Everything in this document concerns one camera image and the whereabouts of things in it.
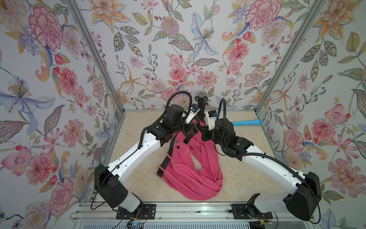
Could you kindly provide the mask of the pink trousers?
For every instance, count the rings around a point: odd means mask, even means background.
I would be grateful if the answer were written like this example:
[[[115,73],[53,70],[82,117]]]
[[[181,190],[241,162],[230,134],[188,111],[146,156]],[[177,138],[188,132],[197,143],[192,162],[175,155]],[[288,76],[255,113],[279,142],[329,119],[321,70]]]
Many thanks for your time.
[[[162,179],[188,199],[212,199],[221,191],[224,179],[215,144],[202,141],[200,132],[187,145],[183,138],[181,132]]]

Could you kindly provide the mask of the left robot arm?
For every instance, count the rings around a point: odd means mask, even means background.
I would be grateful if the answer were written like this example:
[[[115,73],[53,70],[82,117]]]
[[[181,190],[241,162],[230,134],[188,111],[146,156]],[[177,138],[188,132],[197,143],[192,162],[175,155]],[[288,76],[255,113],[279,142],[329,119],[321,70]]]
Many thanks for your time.
[[[196,112],[185,111],[181,106],[170,104],[173,98],[181,94],[188,97],[189,106],[192,106],[193,99],[189,92],[173,93],[166,103],[163,114],[142,130],[139,141],[130,150],[110,164],[106,166],[100,164],[95,168],[93,185],[95,194],[101,196],[111,209],[121,207],[128,212],[134,212],[142,206],[143,202],[129,192],[124,183],[153,152],[168,142],[174,143],[178,133],[184,131],[196,115]]]

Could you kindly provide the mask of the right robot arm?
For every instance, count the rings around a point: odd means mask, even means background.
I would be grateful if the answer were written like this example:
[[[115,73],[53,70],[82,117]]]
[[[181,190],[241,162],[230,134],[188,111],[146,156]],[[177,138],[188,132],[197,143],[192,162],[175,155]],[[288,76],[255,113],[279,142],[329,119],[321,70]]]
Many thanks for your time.
[[[274,195],[255,193],[244,207],[234,207],[233,213],[244,213],[257,219],[266,213],[288,212],[294,217],[311,221],[315,211],[320,211],[321,188],[319,177],[291,168],[268,155],[250,140],[239,137],[234,124],[226,117],[226,100],[222,99],[219,110],[204,114],[206,125],[200,128],[202,139],[219,145],[224,156],[235,158],[262,171],[284,188]]]

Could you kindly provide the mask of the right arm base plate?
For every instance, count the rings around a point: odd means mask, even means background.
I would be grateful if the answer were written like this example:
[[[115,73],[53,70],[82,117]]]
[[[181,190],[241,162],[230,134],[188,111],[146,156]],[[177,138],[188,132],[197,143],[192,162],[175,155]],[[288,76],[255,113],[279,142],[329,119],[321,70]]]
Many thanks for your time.
[[[273,219],[272,213],[261,213],[251,204],[232,204],[228,211],[233,214],[234,219],[255,219],[255,220],[270,220]]]

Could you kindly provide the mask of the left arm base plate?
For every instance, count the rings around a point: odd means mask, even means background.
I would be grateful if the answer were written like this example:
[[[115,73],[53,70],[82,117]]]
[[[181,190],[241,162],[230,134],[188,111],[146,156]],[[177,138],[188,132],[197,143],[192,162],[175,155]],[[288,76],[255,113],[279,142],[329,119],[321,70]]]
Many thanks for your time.
[[[143,220],[150,220],[155,219],[156,214],[156,204],[140,204],[136,210],[133,212],[129,212],[128,210],[119,207],[116,219],[125,219],[125,220],[132,220],[132,219],[143,219]]]

